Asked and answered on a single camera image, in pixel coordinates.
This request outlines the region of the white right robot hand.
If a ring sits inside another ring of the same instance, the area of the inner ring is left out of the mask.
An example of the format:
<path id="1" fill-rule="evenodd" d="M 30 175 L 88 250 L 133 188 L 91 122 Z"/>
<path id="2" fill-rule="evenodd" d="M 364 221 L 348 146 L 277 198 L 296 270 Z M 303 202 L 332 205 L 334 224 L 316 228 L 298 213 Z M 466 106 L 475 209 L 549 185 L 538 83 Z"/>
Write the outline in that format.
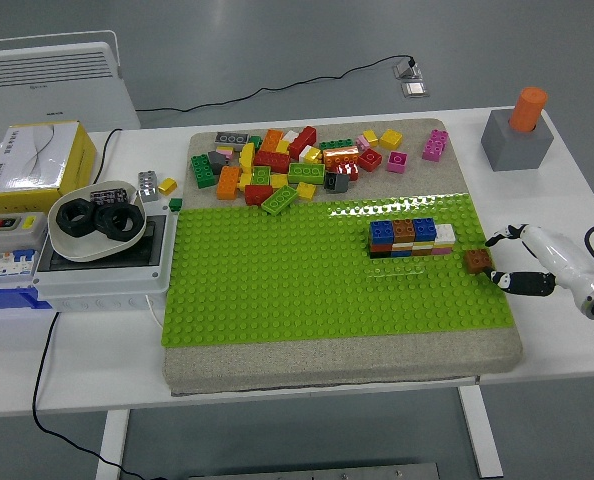
<path id="1" fill-rule="evenodd" d="M 594 267 L 590 259 L 568 237 L 529 224 L 509 225 L 486 241 L 519 239 L 547 269 L 543 272 L 502 272 L 486 267 L 484 272 L 501 290 L 516 295 L 548 296 L 556 286 L 570 290 L 577 307 L 594 317 Z"/>

